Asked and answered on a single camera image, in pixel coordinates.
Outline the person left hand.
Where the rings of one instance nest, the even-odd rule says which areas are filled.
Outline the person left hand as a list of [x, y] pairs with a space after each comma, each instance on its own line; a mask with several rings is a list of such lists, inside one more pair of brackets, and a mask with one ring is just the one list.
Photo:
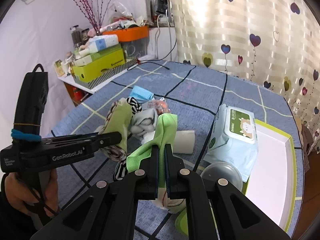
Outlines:
[[[23, 182], [17, 180], [16, 173], [10, 173], [7, 178], [5, 178], [4, 189], [8, 202], [13, 208], [23, 212], [26, 215], [31, 215], [31, 212], [25, 207], [24, 202], [37, 203], [38, 200]], [[45, 204], [54, 212], [57, 212], [59, 206], [56, 169], [52, 169], [50, 171], [50, 178], [44, 191], [44, 198]]]

